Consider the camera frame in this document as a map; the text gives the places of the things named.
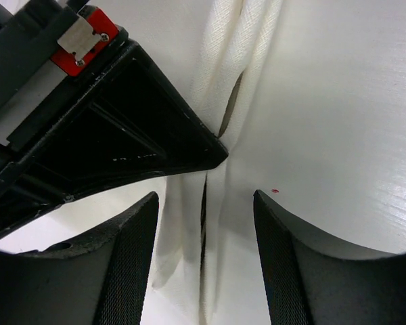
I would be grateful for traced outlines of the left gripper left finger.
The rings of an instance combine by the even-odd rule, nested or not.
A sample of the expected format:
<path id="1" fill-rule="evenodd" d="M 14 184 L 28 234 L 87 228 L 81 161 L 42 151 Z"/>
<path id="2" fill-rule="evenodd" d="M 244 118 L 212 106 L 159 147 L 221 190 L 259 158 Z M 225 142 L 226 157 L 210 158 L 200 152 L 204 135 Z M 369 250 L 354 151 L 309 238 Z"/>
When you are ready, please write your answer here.
<path id="1" fill-rule="evenodd" d="M 45 251 L 0 251 L 0 324 L 138 324 L 159 198 Z"/>

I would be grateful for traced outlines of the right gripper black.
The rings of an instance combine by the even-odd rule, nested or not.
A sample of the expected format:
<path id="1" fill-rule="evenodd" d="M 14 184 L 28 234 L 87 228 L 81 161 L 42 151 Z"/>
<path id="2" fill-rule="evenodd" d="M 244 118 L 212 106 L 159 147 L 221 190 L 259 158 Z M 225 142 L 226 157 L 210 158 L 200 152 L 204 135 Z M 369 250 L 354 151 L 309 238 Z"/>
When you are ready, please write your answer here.
<path id="1" fill-rule="evenodd" d="M 29 1 L 15 14 L 0 4 L 0 146 L 45 136 L 81 143 L 113 131 L 91 111 L 91 88 L 127 41 L 85 1 Z"/>

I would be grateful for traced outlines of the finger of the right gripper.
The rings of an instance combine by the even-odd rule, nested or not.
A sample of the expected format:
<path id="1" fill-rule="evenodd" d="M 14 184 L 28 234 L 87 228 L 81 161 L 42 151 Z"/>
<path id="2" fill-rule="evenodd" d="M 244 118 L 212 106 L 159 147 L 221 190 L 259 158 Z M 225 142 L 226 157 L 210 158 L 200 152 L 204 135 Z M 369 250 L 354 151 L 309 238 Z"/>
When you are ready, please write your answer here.
<path id="1" fill-rule="evenodd" d="M 0 142 L 0 239 L 64 204 L 227 155 L 137 42 L 111 45 Z"/>

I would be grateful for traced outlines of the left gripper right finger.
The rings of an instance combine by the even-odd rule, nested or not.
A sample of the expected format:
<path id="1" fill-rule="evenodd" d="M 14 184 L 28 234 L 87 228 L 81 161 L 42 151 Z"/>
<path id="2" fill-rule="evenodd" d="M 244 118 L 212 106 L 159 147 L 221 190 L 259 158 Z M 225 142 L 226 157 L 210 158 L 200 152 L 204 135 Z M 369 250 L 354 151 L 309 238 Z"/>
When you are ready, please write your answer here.
<path id="1" fill-rule="evenodd" d="M 333 236 L 260 190 L 253 213 L 272 324 L 406 324 L 406 253 Z"/>

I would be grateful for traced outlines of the white cloth napkin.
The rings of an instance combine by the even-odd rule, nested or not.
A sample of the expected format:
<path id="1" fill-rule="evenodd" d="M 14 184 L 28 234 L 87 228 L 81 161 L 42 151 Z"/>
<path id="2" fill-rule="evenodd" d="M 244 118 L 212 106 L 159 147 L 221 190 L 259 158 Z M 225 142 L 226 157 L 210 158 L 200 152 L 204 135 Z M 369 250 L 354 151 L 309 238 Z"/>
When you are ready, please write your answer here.
<path id="1" fill-rule="evenodd" d="M 242 134 L 280 10 L 280 1 L 212 3 L 188 100 L 228 151 Z M 144 324 L 211 322 L 227 167 L 166 180 Z"/>

